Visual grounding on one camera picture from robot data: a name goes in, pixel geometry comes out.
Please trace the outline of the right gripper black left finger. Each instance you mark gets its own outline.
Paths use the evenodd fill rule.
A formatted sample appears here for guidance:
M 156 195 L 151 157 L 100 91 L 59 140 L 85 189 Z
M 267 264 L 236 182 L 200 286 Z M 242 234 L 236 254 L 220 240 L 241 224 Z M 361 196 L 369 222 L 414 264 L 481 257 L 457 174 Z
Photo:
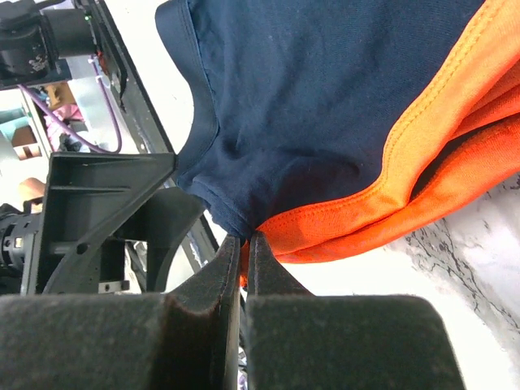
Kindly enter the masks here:
M 169 293 L 3 297 L 2 388 L 236 388 L 240 252 Z

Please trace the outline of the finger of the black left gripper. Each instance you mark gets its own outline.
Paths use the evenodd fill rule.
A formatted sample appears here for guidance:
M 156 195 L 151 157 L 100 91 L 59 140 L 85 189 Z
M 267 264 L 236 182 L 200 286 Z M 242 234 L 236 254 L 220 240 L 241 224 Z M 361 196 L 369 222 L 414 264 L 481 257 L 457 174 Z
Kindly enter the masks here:
M 104 293 L 102 269 L 124 263 L 128 241 L 147 244 L 146 291 L 164 292 L 203 213 L 195 197 L 166 187 L 175 163 L 174 154 L 53 154 L 22 294 Z

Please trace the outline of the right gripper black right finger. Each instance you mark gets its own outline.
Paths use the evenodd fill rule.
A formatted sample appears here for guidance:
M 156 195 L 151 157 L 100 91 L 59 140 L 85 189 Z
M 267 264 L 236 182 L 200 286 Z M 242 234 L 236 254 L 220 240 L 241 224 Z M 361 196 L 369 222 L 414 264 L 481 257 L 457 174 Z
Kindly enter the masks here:
M 318 297 L 256 233 L 245 337 L 252 389 L 461 389 L 444 322 L 410 295 Z

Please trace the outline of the navy orange underwear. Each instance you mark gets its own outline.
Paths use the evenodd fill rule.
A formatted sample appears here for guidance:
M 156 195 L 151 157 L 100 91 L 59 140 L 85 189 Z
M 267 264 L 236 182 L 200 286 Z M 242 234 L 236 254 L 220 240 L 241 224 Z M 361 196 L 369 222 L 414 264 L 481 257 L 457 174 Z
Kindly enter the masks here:
M 168 1 L 176 184 L 285 263 L 369 250 L 519 170 L 516 1 Z

